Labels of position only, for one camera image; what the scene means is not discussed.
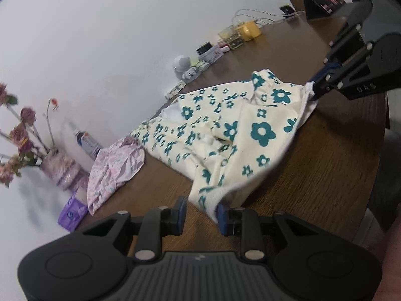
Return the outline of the person right hand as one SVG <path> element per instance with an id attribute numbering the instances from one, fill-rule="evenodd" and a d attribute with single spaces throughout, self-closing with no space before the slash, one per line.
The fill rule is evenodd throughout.
<path id="1" fill-rule="evenodd" d="M 383 275 L 400 278 L 400 222 L 392 225 L 385 236 L 370 251 L 383 266 Z"/>

